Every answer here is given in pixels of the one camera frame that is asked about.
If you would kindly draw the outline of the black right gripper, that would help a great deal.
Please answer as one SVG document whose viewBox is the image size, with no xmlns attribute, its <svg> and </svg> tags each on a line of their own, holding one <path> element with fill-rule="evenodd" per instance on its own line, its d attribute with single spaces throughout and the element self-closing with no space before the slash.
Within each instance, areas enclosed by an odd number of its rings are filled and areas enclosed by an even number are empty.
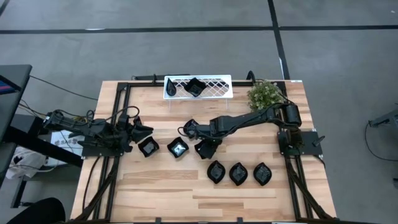
<svg viewBox="0 0 398 224">
<path fill-rule="evenodd" d="M 214 150 L 215 153 L 217 153 L 222 146 L 223 140 L 220 137 L 214 137 L 211 136 L 209 133 L 203 133 L 203 132 L 199 132 L 198 137 L 201 139 L 201 141 L 195 145 L 195 150 L 200 157 L 204 157 L 203 152 L 201 151 L 204 143 L 216 146 Z"/>
</svg>

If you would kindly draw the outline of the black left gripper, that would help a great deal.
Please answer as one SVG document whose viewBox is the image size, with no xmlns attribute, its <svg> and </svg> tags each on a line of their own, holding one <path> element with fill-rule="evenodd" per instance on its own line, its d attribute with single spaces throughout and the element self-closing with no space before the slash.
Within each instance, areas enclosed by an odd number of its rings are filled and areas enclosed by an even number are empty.
<svg viewBox="0 0 398 224">
<path fill-rule="evenodd" d="M 132 129 L 134 127 L 134 142 L 138 143 L 153 133 L 153 128 L 143 125 L 141 120 L 136 120 L 134 126 L 128 121 L 119 122 L 120 146 L 124 152 L 131 152 Z"/>
</svg>

